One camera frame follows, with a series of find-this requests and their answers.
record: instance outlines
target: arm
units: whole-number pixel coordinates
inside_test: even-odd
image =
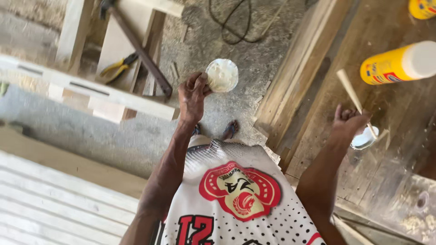
[[[335,113],[333,129],[324,148],[301,175],[296,194],[327,244],[345,245],[339,231],[330,223],[337,186],[337,170],[347,154],[356,133],[369,122],[371,114],[355,110],[342,111],[341,104]]]
[[[180,120],[159,165],[142,193],[138,212],[121,245],[148,244],[156,221],[163,221],[183,178],[186,151],[195,125],[203,117],[204,98],[211,93],[207,74],[196,72],[179,87]]]

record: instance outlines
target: yellow glue bottle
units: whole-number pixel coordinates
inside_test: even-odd
[[[363,81],[381,85],[436,75],[436,42],[422,41],[366,59],[360,67]]]
[[[410,0],[410,14],[420,20],[436,16],[436,0]]]

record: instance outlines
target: pliers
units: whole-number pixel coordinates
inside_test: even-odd
[[[116,81],[118,78],[120,78],[124,74],[124,72],[130,68],[130,65],[133,62],[135,62],[137,59],[138,59],[138,54],[135,52],[127,56],[126,58],[121,59],[119,62],[104,68],[103,71],[100,73],[100,77],[102,78],[109,71],[118,68],[118,71],[112,76],[112,78],[110,78],[107,82],[105,82],[105,84],[107,85],[111,84],[114,81]]]

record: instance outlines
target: white wooden louvered panel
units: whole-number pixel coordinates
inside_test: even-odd
[[[133,197],[0,151],[2,245],[119,244],[137,204]]]

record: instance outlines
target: wooden table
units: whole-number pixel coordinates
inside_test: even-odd
[[[337,206],[425,244],[436,244],[436,181],[413,173],[425,150],[436,109],[436,77],[416,82],[368,85],[359,68],[375,54],[436,41],[436,18],[417,20],[408,0],[361,0],[342,44],[313,102],[303,137],[286,175],[298,179],[325,145],[339,102],[352,106],[336,71],[344,68],[372,124],[389,133],[370,148],[349,149],[339,171]],[[428,200],[417,206],[419,195]]]

